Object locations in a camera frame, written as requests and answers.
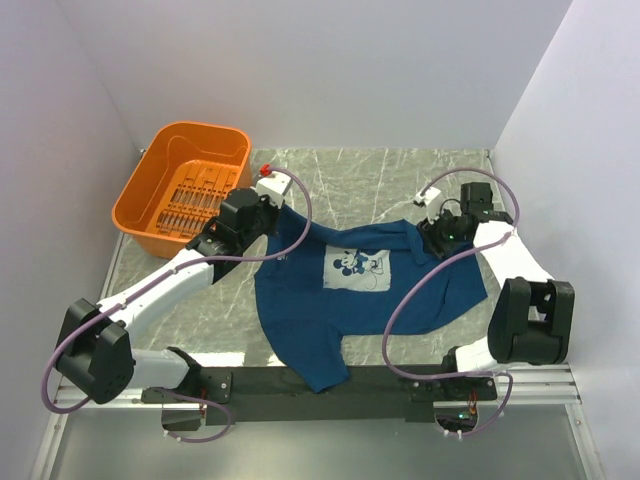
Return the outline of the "blue Mickey Mouse t-shirt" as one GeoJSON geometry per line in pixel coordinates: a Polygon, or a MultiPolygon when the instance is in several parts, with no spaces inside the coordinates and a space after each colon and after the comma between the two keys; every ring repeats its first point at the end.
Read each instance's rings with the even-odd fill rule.
{"type": "Polygon", "coordinates": [[[334,230],[281,210],[255,274],[260,324],[274,353],[319,393],[346,381],[346,336],[380,335],[403,297],[439,265],[405,221],[334,230]]]}

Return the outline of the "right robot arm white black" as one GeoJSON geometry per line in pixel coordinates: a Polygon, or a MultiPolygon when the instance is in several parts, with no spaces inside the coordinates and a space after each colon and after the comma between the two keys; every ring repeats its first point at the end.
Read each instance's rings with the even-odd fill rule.
{"type": "Polygon", "coordinates": [[[459,247],[490,249],[481,252],[500,286],[487,334],[455,347],[443,359],[439,387],[444,395],[460,399],[474,386],[472,372],[496,372],[512,364],[556,365],[566,360],[575,290],[544,270],[517,235],[515,220],[494,206],[488,183],[461,186],[460,212],[445,208],[442,192],[430,187],[416,194],[426,218],[418,224],[424,249],[440,260],[459,247]]]}

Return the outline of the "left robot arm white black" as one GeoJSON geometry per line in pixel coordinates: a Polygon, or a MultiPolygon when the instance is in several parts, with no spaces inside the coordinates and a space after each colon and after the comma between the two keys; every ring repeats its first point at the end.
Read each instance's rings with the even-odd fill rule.
{"type": "Polygon", "coordinates": [[[162,268],[98,304],[76,301],[45,371],[59,372],[97,404],[128,388],[162,388],[176,401],[193,399],[200,366],[189,354],[174,347],[135,350],[132,341],[176,304],[250,262],[246,250],[274,232],[286,192],[265,180],[232,190],[218,215],[162,268]]]}

